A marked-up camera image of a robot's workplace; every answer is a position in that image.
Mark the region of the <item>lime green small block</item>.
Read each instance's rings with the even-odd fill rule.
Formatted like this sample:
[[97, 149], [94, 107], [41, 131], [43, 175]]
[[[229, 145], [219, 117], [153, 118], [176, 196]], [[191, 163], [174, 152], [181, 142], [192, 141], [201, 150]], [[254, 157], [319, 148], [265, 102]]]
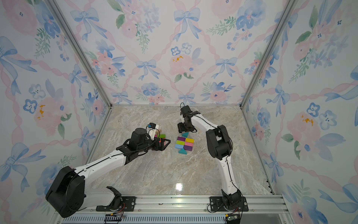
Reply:
[[179, 141], [179, 140], [177, 140], [177, 141], [176, 141], [176, 144], [178, 144], [178, 145], [185, 145], [185, 142], [184, 142], [184, 141]]

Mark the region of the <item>light blue rectangular block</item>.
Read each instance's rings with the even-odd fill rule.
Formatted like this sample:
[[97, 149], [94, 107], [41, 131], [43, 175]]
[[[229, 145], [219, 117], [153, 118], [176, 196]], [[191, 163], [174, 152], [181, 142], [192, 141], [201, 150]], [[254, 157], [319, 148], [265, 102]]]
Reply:
[[184, 148], [184, 145], [175, 144], [175, 148], [176, 148], [176, 149], [183, 149], [183, 148]]

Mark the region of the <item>purple rectangular block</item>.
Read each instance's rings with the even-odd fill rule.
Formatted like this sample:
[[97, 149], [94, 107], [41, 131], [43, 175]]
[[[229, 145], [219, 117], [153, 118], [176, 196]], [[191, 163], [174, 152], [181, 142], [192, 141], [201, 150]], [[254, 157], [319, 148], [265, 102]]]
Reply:
[[183, 146], [183, 149], [186, 150], [186, 151], [192, 151], [192, 150], [193, 150], [193, 147], [192, 147], [192, 146], [184, 145], [184, 146]]

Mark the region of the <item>teal wedge block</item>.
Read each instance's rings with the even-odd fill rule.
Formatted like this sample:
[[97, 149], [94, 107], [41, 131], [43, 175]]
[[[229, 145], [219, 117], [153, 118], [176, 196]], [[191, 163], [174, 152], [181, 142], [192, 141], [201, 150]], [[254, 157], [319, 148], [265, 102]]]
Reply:
[[178, 151], [179, 154], [187, 155], [187, 151], [185, 149], [180, 149]]

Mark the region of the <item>teal triangular block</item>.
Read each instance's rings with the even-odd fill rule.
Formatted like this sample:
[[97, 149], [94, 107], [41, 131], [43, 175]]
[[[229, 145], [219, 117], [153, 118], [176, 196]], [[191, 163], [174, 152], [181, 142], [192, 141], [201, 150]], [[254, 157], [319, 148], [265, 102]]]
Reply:
[[188, 136], [189, 136], [189, 132], [185, 132], [185, 133], [182, 134], [182, 137], [187, 138]]

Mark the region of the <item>pink rectangular block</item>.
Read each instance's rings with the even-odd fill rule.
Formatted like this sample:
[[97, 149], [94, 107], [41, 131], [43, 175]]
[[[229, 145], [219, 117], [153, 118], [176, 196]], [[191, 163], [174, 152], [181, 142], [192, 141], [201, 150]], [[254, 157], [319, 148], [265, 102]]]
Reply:
[[193, 145], [194, 145], [194, 144], [193, 144], [192, 142], [185, 142], [185, 143], [184, 143], [184, 146], [185, 146], [185, 147], [193, 147]]

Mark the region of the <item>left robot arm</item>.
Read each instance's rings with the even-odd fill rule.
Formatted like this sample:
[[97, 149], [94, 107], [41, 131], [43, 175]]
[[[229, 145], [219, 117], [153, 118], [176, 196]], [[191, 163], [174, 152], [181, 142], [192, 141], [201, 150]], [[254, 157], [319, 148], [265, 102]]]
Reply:
[[88, 186], [119, 167], [125, 166], [148, 151], [164, 151], [171, 143], [156, 135], [157, 129], [147, 131], [136, 128], [129, 139], [108, 155], [80, 167], [62, 168], [45, 199], [60, 214], [70, 217], [88, 207], [102, 206], [111, 211], [120, 211], [125, 203], [121, 193], [112, 186], [104, 189], [89, 189]]

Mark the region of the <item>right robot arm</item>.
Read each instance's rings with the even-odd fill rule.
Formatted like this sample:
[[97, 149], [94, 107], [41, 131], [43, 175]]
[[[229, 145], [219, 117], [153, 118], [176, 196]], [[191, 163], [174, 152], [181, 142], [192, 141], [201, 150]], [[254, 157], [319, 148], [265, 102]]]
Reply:
[[233, 142], [224, 125], [216, 125], [198, 111], [192, 111], [188, 105], [180, 107], [182, 122], [178, 124], [179, 133], [198, 130], [206, 134], [207, 148], [210, 156], [215, 159], [222, 181], [222, 201], [229, 211], [243, 210], [244, 196], [235, 181], [231, 155]]

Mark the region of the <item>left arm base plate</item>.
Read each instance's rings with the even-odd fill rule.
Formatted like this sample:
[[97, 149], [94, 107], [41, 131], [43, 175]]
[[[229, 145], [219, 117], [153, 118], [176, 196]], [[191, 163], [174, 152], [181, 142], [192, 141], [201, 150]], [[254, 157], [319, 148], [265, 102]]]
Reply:
[[115, 197], [107, 206], [97, 206], [96, 211], [103, 212], [132, 212], [134, 211], [136, 197]]

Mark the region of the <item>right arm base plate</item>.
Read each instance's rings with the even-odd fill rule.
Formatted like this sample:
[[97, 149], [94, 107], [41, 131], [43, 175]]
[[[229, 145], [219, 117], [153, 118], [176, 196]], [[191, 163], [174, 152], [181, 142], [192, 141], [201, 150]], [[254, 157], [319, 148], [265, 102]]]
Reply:
[[209, 198], [209, 210], [212, 212], [248, 212], [249, 207], [245, 197], [241, 199], [238, 205], [234, 205], [231, 208], [228, 208], [224, 205], [222, 197], [210, 197]]

